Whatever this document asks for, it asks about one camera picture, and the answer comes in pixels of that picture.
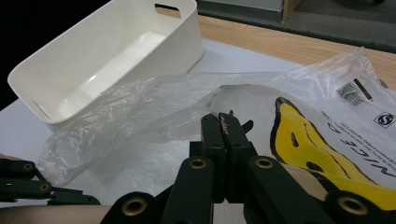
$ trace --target barcode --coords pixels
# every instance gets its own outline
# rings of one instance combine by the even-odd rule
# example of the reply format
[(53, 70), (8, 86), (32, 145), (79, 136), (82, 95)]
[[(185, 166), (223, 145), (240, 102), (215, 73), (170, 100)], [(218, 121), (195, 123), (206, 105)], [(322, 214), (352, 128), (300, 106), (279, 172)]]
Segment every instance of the barcode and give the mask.
[(358, 106), (361, 102), (366, 102), (366, 99), (372, 99), (370, 93), (364, 89), (364, 87), (356, 78), (338, 89), (337, 93), (352, 103), (354, 106)]

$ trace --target yellow cartoon character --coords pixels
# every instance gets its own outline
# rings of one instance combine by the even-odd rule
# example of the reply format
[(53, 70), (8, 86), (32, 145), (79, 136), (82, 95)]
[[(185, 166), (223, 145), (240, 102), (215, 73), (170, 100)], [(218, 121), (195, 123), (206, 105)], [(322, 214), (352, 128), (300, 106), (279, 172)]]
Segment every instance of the yellow cartoon character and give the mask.
[(378, 186), (363, 174), (359, 167), (327, 144), (315, 125), (294, 104), (282, 97), (276, 99), (271, 150), (280, 162), (310, 170), (327, 190), (351, 191), (384, 210), (396, 210), (395, 189)]

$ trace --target bin handle cutout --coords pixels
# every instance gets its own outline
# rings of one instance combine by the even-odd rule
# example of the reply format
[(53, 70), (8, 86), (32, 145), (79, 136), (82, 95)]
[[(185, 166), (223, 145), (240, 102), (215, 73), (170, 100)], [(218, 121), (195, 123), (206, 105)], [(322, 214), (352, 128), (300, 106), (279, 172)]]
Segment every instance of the bin handle cutout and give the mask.
[(177, 7), (169, 7), (162, 4), (154, 4), (154, 6), (158, 14), (181, 19), (180, 10)]

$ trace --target table surface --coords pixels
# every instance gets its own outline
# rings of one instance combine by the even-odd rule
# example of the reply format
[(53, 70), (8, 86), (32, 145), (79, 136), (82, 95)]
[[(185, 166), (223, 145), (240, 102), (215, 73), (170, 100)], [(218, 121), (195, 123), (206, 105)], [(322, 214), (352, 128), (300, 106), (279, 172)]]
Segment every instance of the table surface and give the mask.
[[(303, 65), (317, 63), (336, 54), (356, 49), (355, 46), (209, 17), (201, 16), (200, 23), (204, 38)], [(396, 90), (396, 54), (372, 49), (367, 51), (378, 77), (390, 89)]]
[[(194, 73), (286, 72), (357, 48), (203, 16), (200, 23), (204, 56), (191, 69)], [(368, 53), (378, 76), (396, 90), (396, 78), (392, 76), (396, 55), (370, 49)], [(0, 153), (37, 162), (52, 134), (21, 100), (0, 112)], [(0, 207), (22, 204), (32, 203), (0, 203)]]

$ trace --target dark floor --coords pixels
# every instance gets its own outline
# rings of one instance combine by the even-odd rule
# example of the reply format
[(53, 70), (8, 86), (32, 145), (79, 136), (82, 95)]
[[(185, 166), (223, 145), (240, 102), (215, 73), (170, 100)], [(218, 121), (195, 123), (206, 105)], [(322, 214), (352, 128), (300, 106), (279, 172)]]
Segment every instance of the dark floor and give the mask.
[[(3, 97), (0, 110), (17, 99), (7, 76), (22, 60), (109, 0), (1, 0)], [(396, 53), (396, 1), (302, 0), (287, 21), (279, 12), (197, 0), (201, 15)]]

